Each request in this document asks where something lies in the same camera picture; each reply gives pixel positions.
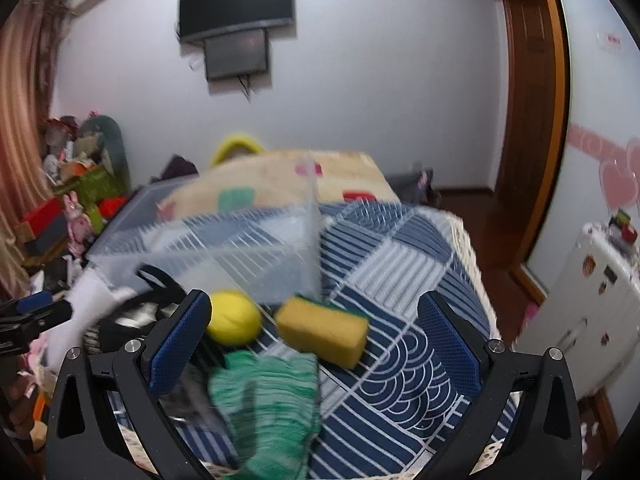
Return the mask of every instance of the heart decal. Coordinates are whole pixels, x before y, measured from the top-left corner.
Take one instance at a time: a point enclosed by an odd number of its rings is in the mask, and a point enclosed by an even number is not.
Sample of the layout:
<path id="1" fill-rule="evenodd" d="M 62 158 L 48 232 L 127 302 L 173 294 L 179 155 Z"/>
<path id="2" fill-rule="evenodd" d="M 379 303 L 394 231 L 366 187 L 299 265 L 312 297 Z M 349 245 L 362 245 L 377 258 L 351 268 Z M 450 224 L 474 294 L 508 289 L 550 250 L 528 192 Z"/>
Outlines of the heart decal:
<path id="1" fill-rule="evenodd" d="M 638 145 L 638 154 L 635 156 L 640 159 L 640 144 Z M 636 175 L 640 176 L 640 166 Z M 600 164 L 600 187 L 610 211 L 615 211 L 619 207 L 635 203 L 638 200 L 636 177 L 629 171 L 621 171 L 621 168 L 613 160 L 604 160 Z"/>

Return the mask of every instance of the transparent plastic box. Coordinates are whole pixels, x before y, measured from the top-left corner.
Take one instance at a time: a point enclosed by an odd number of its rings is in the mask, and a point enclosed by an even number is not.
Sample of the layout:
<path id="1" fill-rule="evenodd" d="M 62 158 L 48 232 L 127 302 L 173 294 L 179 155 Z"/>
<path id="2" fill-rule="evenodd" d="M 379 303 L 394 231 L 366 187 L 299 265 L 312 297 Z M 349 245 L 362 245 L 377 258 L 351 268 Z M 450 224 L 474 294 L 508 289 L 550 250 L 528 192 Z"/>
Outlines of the transparent plastic box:
<path id="1" fill-rule="evenodd" d="M 235 168 L 224 165 L 200 182 L 182 178 L 145 186 L 96 240 L 89 261 L 112 285 L 136 290 L 146 287 L 137 268 L 150 264 L 186 291 L 239 288 L 263 304 L 281 303 L 293 294 L 319 299 L 321 217 L 314 163 L 292 158 L 277 161 L 276 168 L 274 161 L 265 164 L 271 167 L 254 160 L 246 171 L 244 164 L 233 163 Z M 238 171 L 242 175 L 235 178 Z M 275 186 L 283 178 L 279 192 Z M 257 207 L 158 221 L 158 206 L 167 197 L 189 196 L 189 206 L 198 200 L 198 210 L 206 211 L 203 200 L 240 187 L 254 189 Z"/>

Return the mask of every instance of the metal screw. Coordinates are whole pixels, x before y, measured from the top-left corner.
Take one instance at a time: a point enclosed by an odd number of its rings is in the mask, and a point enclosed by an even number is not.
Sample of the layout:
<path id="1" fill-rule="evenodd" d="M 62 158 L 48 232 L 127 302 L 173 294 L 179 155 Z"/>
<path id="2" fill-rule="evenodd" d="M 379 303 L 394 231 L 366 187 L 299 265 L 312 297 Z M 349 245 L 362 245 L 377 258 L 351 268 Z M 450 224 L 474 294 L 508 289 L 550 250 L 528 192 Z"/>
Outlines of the metal screw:
<path id="1" fill-rule="evenodd" d="M 66 351 L 67 359 L 76 359 L 80 355 L 80 348 L 78 346 L 74 346 Z"/>
<path id="2" fill-rule="evenodd" d="M 138 350 L 140 350 L 141 346 L 142 343 L 137 339 L 132 339 L 131 341 L 127 341 L 126 343 L 124 343 L 124 349 L 130 354 L 133 354 L 133 352 L 137 352 Z"/>
<path id="3" fill-rule="evenodd" d="M 504 352 L 504 343 L 499 339 L 489 339 L 489 342 L 487 344 L 491 352 L 494 352 L 496 354 L 501 354 L 502 352 Z"/>
<path id="4" fill-rule="evenodd" d="M 560 359 L 562 359 L 562 352 L 558 348 L 550 348 L 549 355 L 551 356 L 552 359 L 555 359 L 556 361 L 559 361 Z"/>

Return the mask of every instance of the stuffed rabbit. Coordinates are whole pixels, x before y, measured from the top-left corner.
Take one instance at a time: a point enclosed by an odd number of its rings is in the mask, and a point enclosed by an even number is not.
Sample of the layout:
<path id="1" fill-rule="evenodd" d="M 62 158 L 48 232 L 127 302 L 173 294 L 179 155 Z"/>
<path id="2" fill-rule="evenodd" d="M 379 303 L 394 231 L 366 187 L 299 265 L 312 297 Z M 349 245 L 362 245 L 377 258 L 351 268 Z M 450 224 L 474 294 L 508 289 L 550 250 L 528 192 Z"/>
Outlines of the stuffed rabbit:
<path id="1" fill-rule="evenodd" d="M 69 252 L 75 258 L 81 258 L 84 254 L 84 241 L 87 240 L 94 230 L 89 217 L 84 214 L 84 208 L 78 202 L 78 195 L 75 191 L 70 193 L 70 197 L 65 195 L 66 229 L 69 234 Z"/>

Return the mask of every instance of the wooden door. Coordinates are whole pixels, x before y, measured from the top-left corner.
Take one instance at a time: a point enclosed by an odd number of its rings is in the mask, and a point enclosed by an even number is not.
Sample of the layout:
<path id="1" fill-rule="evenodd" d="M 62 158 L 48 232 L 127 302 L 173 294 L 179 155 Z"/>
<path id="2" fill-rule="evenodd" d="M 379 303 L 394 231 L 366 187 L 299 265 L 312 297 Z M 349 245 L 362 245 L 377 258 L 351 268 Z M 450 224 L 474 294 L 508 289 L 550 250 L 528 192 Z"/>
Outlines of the wooden door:
<path id="1" fill-rule="evenodd" d="M 509 38 L 509 104 L 496 195 L 530 218 L 554 120 L 556 62 L 547 0 L 503 0 Z"/>

